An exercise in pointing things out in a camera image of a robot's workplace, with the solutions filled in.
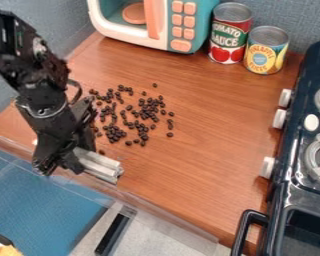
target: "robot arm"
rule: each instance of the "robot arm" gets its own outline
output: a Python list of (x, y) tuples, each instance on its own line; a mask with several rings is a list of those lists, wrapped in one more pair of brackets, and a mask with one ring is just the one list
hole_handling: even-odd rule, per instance
[[(96, 116), (93, 98), (79, 100), (82, 89), (69, 72), (31, 26), (0, 10), (0, 76), (18, 92), (16, 107), (37, 134), (32, 165), (44, 175), (59, 165), (79, 174), (85, 168), (74, 149), (96, 151), (89, 127)], [(78, 88), (71, 101), (68, 85)]]

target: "tin can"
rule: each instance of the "tin can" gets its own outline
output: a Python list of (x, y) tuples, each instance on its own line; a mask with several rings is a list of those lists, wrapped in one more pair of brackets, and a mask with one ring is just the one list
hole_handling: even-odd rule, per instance
[(282, 69), (289, 37), (281, 28), (261, 26), (249, 34), (244, 65), (254, 73), (270, 75)]
[(223, 64), (242, 61), (253, 20), (251, 10), (231, 2), (218, 5), (213, 14), (209, 57)]

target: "oven door handle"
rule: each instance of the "oven door handle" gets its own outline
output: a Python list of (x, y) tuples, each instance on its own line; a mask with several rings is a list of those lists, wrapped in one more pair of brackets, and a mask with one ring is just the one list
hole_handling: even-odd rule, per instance
[(231, 249), (230, 256), (241, 256), (245, 240), (249, 231), (250, 225), (257, 224), (260, 226), (267, 226), (267, 215), (254, 210), (246, 210), (243, 212), (240, 222), (238, 224), (236, 238)]
[(163, 23), (164, 15), (161, 15), (163, 1), (144, 0), (145, 17), (147, 23), (148, 36), (152, 39), (160, 39), (160, 26)]

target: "stove knob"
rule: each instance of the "stove knob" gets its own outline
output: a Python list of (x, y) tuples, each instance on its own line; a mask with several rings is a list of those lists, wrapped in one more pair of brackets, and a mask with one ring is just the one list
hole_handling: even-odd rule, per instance
[(277, 129), (282, 129), (286, 121), (287, 111), (283, 109), (278, 109), (275, 113), (273, 120), (273, 127)]
[(289, 102), (291, 101), (291, 96), (292, 96), (292, 90), (283, 89), (279, 99), (279, 106), (286, 108)]
[(319, 118), (316, 115), (309, 114), (304, 121), (304, 127), (310, 132), (314, 132), (319, 127)]
[(274, 169), (274, 164), (275, 164), (275, 158), (266, 156), (263, 159), (260, 176), (266, 179), (270, 179), (270, 176), (272, 175), (272, 172)]

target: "can label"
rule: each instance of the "can label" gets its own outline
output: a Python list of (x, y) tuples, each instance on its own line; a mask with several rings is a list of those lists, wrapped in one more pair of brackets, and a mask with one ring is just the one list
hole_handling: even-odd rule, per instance
[(244, 23), (214, 20), (210, 38), (209, 57), (219, 63), (242, 61), (251, 20)]
[(246, 43), (247, 33), (238, 27), (214, 21), (211, 40), (221, 47), (242, 47)]
[(251, 39), (248, 41), (244, 65), (257, 74), (273, 74), (278, 72), (285, 59), (288, 43), (280, 46), (266, 46), (257, 44)]

